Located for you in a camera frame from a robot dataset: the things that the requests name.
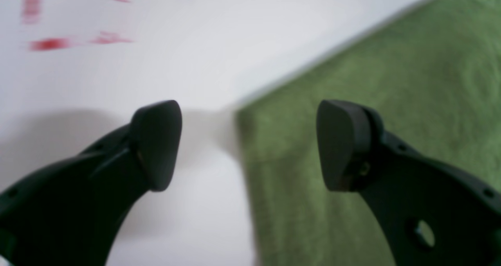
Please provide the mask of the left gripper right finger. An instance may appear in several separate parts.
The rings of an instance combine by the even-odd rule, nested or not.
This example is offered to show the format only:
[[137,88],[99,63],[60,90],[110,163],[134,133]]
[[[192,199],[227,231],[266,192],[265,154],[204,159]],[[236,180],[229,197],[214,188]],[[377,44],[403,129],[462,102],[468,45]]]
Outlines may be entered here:
[[358,193],[398,266],[499,266],[500,194],[420,154],[372,108],[322,100],[316,135],[329,191]]

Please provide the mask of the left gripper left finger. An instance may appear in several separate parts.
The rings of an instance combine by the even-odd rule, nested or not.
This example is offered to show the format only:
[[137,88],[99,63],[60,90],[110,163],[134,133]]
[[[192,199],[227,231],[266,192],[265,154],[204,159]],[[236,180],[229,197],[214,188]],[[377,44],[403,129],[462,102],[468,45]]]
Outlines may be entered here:
[[1,193],[1,258],[10,266],[104,266],[145,193],[168,188],[182,112],[175,100],[138,109],[129,124]]

